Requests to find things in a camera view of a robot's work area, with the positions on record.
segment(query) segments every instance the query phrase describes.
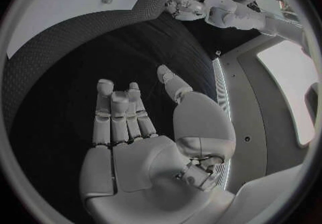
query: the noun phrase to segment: black mesh fabric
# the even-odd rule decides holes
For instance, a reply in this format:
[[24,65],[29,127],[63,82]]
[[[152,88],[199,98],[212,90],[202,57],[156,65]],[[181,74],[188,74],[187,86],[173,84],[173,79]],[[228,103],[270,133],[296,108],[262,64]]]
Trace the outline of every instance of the black mesh fabric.
[[9,131],[19,105],[55,62],[81,44],[111,30],[157,18],[163,0],[138,0],[133,10],[91,13],[66,20],[41,32],[7,62],[3,77],[3,114]]

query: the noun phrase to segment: robotic hand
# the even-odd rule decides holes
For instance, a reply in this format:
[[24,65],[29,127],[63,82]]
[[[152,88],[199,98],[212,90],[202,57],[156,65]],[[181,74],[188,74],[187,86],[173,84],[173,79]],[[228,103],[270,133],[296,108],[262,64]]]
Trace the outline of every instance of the robotic hand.
[[113,91],[111,81],[98,82],[94,147],[80,173],[81,198],[97,223],[183,223],[227,193],[212,170],[235,150],[231,122],[166,66],[158,78],[179,103],[175,142],[156,133],[136,83]]
[[257,29],[263,34],[281,36],[301,45],[307,50],[301,27],[273,16],[256,12],[233,0],[166,0],[166,10],[177,20],[204,18],[207,24],[219,27],[235,27],[239,30]]

